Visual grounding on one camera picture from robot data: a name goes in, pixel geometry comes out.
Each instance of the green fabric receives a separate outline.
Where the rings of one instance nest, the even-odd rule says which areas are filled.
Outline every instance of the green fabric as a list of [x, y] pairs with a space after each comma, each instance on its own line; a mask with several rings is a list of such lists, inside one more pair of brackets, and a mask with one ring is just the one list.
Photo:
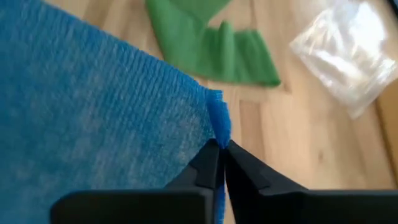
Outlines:
[[221, 2], [225, 4], [227, 0], [212, 0], [206, 10], [204, 7], [181, 4], [195, 1], [147, 0], [152, 26], [168, 63], [192, 75], [221, 82], [267, 86], [280, 84], [258, 31], [233, 32], [226, 22], [219, 29], [207, 27], [207, 21], [203, 19], [210, 19], [210, 12], [216, 13], [223, 6]]
[[207, 23], [230, 0], [170, 0], [180, 10]]

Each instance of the blue fabric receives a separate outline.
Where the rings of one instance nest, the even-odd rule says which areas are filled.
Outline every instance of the blue fabric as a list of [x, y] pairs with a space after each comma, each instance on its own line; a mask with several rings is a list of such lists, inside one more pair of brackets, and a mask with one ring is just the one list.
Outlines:
[[0, 1], [0, 223], [48, 223], [75, 190], [163, 187], [209, 138], [221, 92], [36, 0]]

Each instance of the hardwood floor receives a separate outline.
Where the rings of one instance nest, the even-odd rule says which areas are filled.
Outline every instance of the hardwood floor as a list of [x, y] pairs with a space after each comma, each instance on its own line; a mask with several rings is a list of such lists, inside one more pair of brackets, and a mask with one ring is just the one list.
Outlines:
[[[49, 2], [162, 58], [143, 0]], [[395, 188], [374, 105], [352, 120], [288, 46], [322, 9], [344, 2], [232, 0], [210, 25], [226, 19], [236, 29], [257, 28], [283, 84], [267, 89], [195, 79], [209, 88], [224, 90], [233, 139], [296, 182], [311, 189]], [[370, 2], [384, 20], [391, 20], [384, 2]], [[229, 207], [225, 223], [232, 222]]]

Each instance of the plastic bag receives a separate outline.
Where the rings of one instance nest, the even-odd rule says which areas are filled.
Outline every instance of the plastic bag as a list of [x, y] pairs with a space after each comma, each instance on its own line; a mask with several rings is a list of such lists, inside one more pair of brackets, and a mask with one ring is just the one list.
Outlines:
[[396, 78], [381, 49], [383, 24], [368, 3], [326, 9], [291, 43], [293, 51], [357, 118]]

